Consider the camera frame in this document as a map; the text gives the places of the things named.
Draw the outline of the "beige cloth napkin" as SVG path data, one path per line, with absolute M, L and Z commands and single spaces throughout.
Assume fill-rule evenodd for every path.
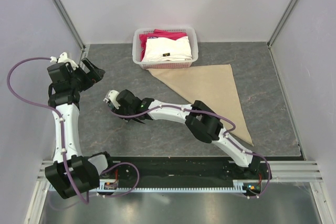
M 231 65 L 148 71 L 188 102 L 202 101 L 215 113 L 232 121 L 236 125 L 233 134 L 253 146 Z

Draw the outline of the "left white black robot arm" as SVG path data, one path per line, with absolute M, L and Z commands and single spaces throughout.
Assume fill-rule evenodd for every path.
M 83 59 L 88 69 L 85 72 L 65 52 L 52 57 L 51 63 L 47 68 L 51 78 L 48 106 L 53 110 L 56 144 L 53 163 L 45 169 L 45 176 L 56 192 L 67 199 L 97 188 L 100 175 L 111 178 L 115 173 L 115 165 L 108 161 L 107 153 L 85 157 L 79 143 L 80 93 L 101 81 L 105 71 Z

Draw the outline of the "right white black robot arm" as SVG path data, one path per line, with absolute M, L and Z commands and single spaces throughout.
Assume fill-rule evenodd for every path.
M 214 144 L 228 154 L 245 178 L 254 178 L 259 173 L 261 158 L 231 135 L 235 124 L 216 114 L 202 101 L 164 103 L 153 98 L 140 99 L 129 90 L 111 90 L 105 101 L 115 115 L 126 121 L 166 120 L 184 124 L 197 140 Z

